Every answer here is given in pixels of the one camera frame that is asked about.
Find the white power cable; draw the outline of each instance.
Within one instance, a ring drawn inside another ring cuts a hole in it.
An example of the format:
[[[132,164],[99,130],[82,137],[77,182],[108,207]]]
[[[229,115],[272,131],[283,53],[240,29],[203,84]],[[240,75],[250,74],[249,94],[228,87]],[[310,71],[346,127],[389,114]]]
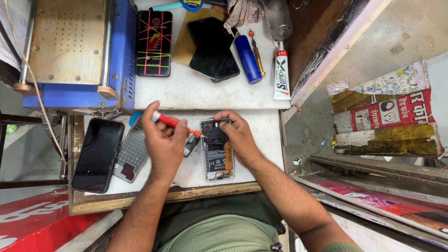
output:
[[[62,151],[62,149],[60,148],[59,143],[57,142],[57,139],[55,137],[55,133],[54,133],[53,128],[52,128],[52,126],[50,124],[50,120],[47,117],[47,113],[45,112],[45,108],[43,106],[42,99],[40,99],[39,87],[37,86],[37,82],[36,82],[36,78],[34,77],[34,73],[31,70],[30,64],[28,63],[28,60],[26,59],[25,55],[23,54],[22,48],[20,47],[19,41],[18,41],[18,39],[16,37],[16,32],[14,30],[14,25],[13,25],[13,20],[11,18],[11,14],[9,13],[8,1],[4,0],[4,4],[5,4],[5,7],[6,7],[6,13],[8,14],[9,25],[11,26],[11,31],[13,33],[14,40],[16,41],[17,47],[19,48],[20,54],[22,55],[22,61],[25,62],[26,66],[28,67],[28,70],[30,72],[31,77],[33,78],[34,87],[35,87],[36,92],[37,92],[37,98],[39,99],[39,104],[40,104],[40,108],[42,109],[43,117],[45,117],[45,121],[47,121],[48,127],[50,129],[50,133],[51,133],[51,135],[53,137],[53,140],[56,143],[57,148],[59,149],[59,153],[60,153],[60,155],[62,157],[62,161],[64,163],[68,164],[67,161],[65,160],[64,152]]]

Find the blue separator machine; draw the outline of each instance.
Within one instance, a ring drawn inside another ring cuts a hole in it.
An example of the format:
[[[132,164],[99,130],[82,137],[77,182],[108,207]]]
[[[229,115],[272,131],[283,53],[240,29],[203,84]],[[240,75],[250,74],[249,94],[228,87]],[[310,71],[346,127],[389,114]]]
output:
[[[59,2],[33,1],[24,50],[45,108],[61,115],[132,115],[134,1],[72,1],[75,9]],[[18,84],[34,88],[25,64]],[[41,110],[36,95],[21,93],[23,107]]]

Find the person's hand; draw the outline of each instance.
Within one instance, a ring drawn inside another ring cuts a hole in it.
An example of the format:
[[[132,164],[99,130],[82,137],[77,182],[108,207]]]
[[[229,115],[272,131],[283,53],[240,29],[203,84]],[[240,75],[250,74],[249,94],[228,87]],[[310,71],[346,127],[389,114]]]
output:
[[[159,105],[159,101],[149,104],[142,116],[146,150],[152,162],[150,177],[172,183],[184,158],[185,139],[188,137],[187,120],[180,120],[176,128],[163,122],[154,122],[151,118]]]
[[[232,124],[220,122],[220,128],[230,139],[233,154],[238,162],[246,168],[253,168],[255,164],[265,159],[255,144],[246,120],[233,110],[219,111],[214,115],[213,120],[222,118],[228,118],[232,122]]]

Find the person's left hand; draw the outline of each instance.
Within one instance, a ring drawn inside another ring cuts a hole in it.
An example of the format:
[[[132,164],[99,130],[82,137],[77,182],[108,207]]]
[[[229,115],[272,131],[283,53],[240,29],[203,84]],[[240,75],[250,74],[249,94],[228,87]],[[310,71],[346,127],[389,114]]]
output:
[[[163,122],[154,122],[152,115],[159,105],[159,101],[149,104],[142,116],[146,149],[152,162],[150,177],[171,184],[184,158],[185,139],[188,137],[187,120],[180,120],[176,128]]]

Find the white glue tube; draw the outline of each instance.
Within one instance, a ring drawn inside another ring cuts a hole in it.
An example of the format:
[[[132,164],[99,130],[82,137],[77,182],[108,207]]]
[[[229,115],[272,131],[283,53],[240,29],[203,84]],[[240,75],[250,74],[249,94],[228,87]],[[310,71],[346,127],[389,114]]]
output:
[[[274,99],[291,100],[288,77],[288,52],[283,49],[283,41],[280,41],[279,50],[276,52],[275,70]]]

